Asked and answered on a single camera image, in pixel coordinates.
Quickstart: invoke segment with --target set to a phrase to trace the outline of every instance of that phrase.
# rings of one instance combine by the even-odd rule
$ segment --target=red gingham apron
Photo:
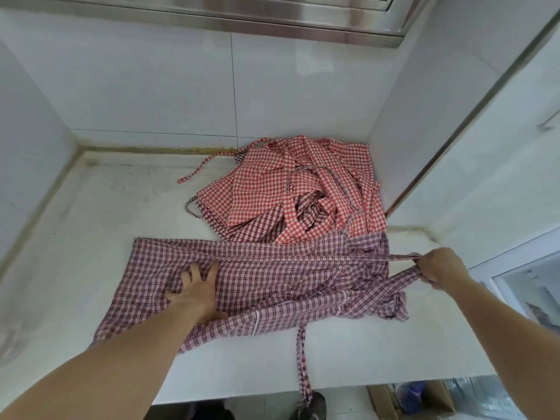
[[[179,352],[218,337],[298,327],[300,391],[308,404],[312,391],[304,356],[307,323],[330,316],[407,318],[402,289],[420,272],[412,267],[389,277],[388,261],[417,256],[389,255],[388,247],[384,232],[356,237],[331,232],[293,245],[136,239],[94,342],[111,338],[167,307],[170,302],[164,293],[182,290],[181,271],[196,261],[206,275],[212,260],[218,258],[217,308],[230,317],[197,325]]]
[[[255,147],[262,141],[265,146]],[[241,164],[186,204],[192,213],[188,205],[198,199],[203,217],[224,240],[291,244],[342,229],[349,236],[385,231],[367,144],[300,135],[217,155],[246,150]]]

